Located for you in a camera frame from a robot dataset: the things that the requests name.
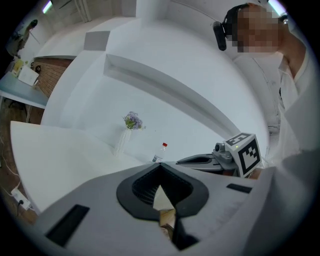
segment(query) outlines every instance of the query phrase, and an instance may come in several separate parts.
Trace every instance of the brick wall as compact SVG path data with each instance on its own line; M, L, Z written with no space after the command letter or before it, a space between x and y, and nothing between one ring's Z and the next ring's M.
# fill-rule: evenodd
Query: brick wall
M62 58L36 58L33 63L33 70L41 66L36 86L49 98L59 78L70 65L72 59Z

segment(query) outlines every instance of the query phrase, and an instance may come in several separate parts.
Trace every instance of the small bottle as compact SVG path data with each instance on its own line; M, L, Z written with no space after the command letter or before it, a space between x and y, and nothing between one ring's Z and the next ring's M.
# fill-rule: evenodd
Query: small bottle
M167 148L168 144L167 143L163 143L161 148L157 151L157 153L154 155L152 162L154 163L160 163L164 157L165 157L165 151Z

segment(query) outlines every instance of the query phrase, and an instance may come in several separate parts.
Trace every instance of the clear vase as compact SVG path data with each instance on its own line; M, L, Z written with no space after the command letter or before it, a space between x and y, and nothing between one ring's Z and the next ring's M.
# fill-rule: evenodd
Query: clear vase
M132 133L132 130L129 129L129 128L126 128L122 132L122 134L121 134L121 136L119 138L119 141L118 141L117 145L114 148L113 154L114 154L115 157L118 158L123 154L123 152L125 151L126 145L128 144L128 142L130 140L131 133Z

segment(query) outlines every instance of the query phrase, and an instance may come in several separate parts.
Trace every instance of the black headset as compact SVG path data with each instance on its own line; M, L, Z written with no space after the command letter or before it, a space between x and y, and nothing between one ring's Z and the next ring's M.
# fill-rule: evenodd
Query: black headset
M213 31L218 47L221 51L227 49L226 39L231 39L233 42L237 42L238 12L248 6L249 4L247 3L235 6L226 13L222 23L219 21L213 23Z

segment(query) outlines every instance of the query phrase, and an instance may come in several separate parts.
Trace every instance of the table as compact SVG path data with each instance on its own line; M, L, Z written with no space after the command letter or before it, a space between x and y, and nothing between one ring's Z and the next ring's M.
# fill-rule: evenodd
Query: table
M93 178L144 165L83 130L11 121L12 152L37 214Z
M7 72L0 80L0 109L4 98L29 105L26 115L27 123L29 122L32 106L45 109L48 102L48 98L42 91L21 82L11 72Z

